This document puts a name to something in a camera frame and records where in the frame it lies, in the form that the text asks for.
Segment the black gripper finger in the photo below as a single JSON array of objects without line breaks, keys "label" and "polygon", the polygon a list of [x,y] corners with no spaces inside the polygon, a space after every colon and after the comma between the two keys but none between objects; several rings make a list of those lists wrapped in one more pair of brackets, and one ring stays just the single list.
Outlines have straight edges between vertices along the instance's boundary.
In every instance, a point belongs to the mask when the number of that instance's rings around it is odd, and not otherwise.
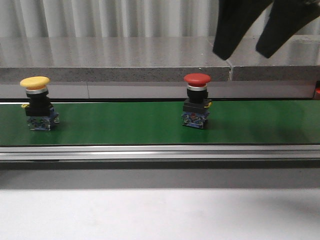
[{"label": "black gripper finger", "polygon": [[275,0],[255,50],[270,58],[296,32],[319,16],[318,0]]},{"label": "black gripper finger", "polygon": [[271,0],[220,0],[213,53],[227,60]]}]

